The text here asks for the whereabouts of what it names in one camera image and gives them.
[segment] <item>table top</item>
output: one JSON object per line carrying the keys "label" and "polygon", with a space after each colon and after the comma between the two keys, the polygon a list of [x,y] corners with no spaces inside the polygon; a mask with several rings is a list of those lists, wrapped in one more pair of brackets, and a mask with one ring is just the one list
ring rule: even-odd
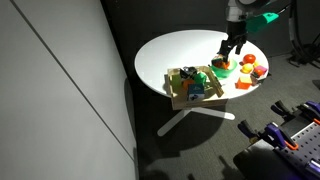
{"label": "table top", "polygon": [[[146,43],[137,53],[135,69],[144,84],[164,96],[167,93],[165,75],[168,69],[182,68],[185,66],[208,66],[217,55],[220,44],[228,35],[223,32],[210,30],[186,30],[168,33]],[[254,54],[260,65],[269,69],[269,63],[263,52],[249,41],[243,45],[241,53],[235,54],[235,48],[230,52],[229,59],[241,62],[244,55]],[[235,83],[243,74],[241,66],[227,78],[220,80],[224,95],[217,99],[231,99],[245,95],[255,90],[257,86],[250,86],[248,90],[236,89]]]}

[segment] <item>white wall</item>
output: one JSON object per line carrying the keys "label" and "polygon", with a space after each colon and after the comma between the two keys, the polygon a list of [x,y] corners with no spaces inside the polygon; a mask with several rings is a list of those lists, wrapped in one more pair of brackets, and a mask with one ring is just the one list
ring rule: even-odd
{"label": "white wall", "polygon": [[0,1],[0,179],[136,179],[130,91],[99,1],[16,3],[52,54]]}

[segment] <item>gray carpet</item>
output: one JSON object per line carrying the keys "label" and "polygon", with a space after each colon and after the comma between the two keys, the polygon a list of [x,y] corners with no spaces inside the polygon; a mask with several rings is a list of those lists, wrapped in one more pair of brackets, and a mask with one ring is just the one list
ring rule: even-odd
{"label": "gray carpet", "polygon": [[282,100],[287,107],[308,100],[320,102],[320,70],[311,66],[296,68],[287,56],[270,57],[270,73],[254,92],[229,100],[225,110],[234,121],[190,113],[163,137],[157,130],[179,111],[171,110],[169,98],[158,95],[138,82],[134,89],[138,163],[141,180],[238,180],[243,179],[233,157],[248,147],[248,139],[237,129],[246,119],[261,130],[271,121],[283,120],[270,110]]}

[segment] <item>table base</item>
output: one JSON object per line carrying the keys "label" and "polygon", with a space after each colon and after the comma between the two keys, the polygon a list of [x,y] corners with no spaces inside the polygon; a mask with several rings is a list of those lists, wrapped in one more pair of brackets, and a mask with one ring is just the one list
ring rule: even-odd
{"label": "table base", "polygon": [[213,109],[206,109],[206,108],[183,109],[158,130],[158,136],[164,136],[168,131],[170,131],[176,124],[178,124],[186,115],[188,115],[192,111],[201,113],[201,114],[206,114],[209,116],[220,117],[228,120],[235,119],[235,116],[231,113],[216,111]]}

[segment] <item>wooden crate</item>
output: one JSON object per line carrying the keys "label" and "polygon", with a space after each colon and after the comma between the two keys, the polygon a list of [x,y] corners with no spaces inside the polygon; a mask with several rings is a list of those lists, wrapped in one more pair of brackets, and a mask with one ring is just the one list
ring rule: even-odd
{"label": "wooden crate", "polygon": [[226,100],[217,100],[223,95],[221,84],[217,77],[208,66],[195,66],[198,72],[204,72],[207,75],[205,84],[205,98],[198,101],[187,101],[187,91],[183,89],[180,77],[180,68],[168,69],[168,90],[171,96],[172,109],[188,109],[193,107],[208,107],[214,105],[225,104]]}

